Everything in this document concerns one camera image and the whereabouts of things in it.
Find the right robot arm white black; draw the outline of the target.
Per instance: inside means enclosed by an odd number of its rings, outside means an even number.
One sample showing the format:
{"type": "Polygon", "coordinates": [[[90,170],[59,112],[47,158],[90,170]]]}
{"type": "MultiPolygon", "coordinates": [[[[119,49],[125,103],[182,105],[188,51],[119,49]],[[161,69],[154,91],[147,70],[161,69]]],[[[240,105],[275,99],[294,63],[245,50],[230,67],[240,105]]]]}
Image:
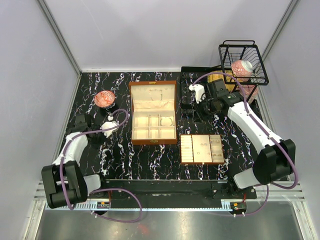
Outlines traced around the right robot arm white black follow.
{"type": "Polygon", "coordinates": [[[270,130],[251,110],[238,91],[229,92],[222,79],[202,84],[191,84],[197,112],[206,116],[225,113],[249,138],[258,153],[253,166],[228,180],[227,192],[239,198],[245,189],[268,185],[294,174],[296,145],[291,139],[283,140],[270,130]]]}

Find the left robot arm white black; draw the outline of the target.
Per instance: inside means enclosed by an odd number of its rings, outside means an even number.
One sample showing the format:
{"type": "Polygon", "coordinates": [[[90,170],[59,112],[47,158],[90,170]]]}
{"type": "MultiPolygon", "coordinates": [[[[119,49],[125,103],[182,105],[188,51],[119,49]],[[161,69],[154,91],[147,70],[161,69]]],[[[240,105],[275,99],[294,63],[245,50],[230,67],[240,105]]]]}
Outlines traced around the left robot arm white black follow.
{"type": "Polygon", "coordinates": [[[82,132],[97,130],[94,119],[88,114],[75,117],[75,124],[66,132],[65,144],[51,164],[41,170],[45,197],[51,209],[72,207],[85,202],[88,194],[103,198],[108,193],[108,186],[101,181],[99,174],[83,176],[80,159],[89,142],[97,143],[101,133],[89,133],[72,139],[82,132]]]}

